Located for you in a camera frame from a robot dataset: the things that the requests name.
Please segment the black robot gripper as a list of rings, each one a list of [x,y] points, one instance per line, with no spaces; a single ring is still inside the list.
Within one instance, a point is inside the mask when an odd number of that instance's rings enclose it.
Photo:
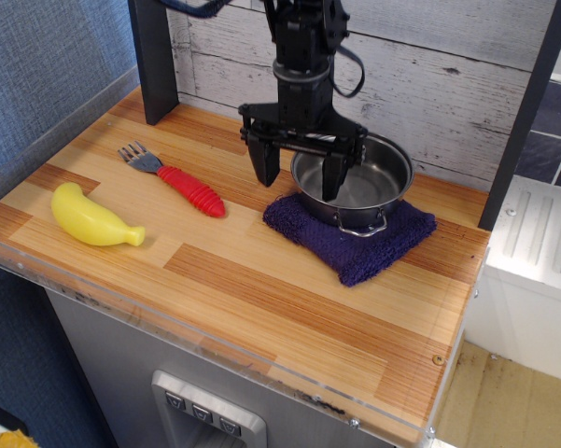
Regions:
[[[333,107],[328,80],[313,84],[278,82],[278,101],[244,104],[241,138],[258,181],[270,187],[280,172],[280,148],[326,156],[322,199],[334,200],[353,163],[363,160],[367,129]]]

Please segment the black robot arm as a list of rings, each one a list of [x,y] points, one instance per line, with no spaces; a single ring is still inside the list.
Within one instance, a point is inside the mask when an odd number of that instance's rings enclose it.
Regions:
[[[333,106],[339,90],[336,54],[357,59],[342,46],[350,17],[339,1],[267,1],[264,6],[276,47],[278,100],[241,105],[241,137],[256,177],[266,187],[279,174],[281,150],[321,157],[322,198],[329,202],[337,197],[348,169],[362,160],[368,134]]]

